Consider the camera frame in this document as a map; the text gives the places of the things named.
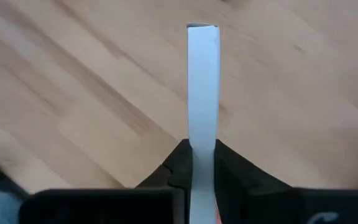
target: white plastic strip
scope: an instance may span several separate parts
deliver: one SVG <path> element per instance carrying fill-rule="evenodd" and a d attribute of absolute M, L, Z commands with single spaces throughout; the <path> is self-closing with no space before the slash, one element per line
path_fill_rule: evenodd
<path fill-rule="evenodd" d="M 188 132 L 193 148 L 190 224 L 215 224 L 214 149 L 219 109 L 219 28 L 188 26 Z"/>

